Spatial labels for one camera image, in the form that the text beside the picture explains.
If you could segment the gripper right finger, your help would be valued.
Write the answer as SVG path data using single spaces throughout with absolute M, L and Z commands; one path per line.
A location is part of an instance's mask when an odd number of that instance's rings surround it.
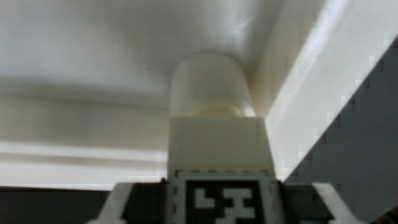
M 349 209 L 335 186 L 329 183 L 313 183 L 313 187 L 333 214 L 333 220 L 328 224 L 367 224 L 367 222 L 358 219 Z

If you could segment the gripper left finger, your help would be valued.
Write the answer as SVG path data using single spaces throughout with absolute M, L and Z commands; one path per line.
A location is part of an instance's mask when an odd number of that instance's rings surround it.
M 98 217 L 86 224 L 129 224 L 123 218 L 134 184 L 118 183 L 109 194 Z

